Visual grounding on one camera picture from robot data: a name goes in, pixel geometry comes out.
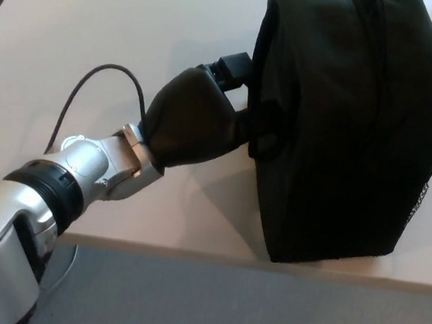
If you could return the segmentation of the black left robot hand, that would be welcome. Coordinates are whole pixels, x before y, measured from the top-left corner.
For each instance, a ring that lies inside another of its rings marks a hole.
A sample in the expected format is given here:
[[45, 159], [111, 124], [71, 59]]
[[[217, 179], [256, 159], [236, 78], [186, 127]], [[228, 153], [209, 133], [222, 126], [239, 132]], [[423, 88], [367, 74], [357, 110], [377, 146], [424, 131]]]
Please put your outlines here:
[[161, 88], [142, 120], [157, 169], [213, 160], [248, 142], [248, 111], [236, 111], [226, 92], [247, 85], [252, 69], [250, 56], [236, 53], [187, 68]]

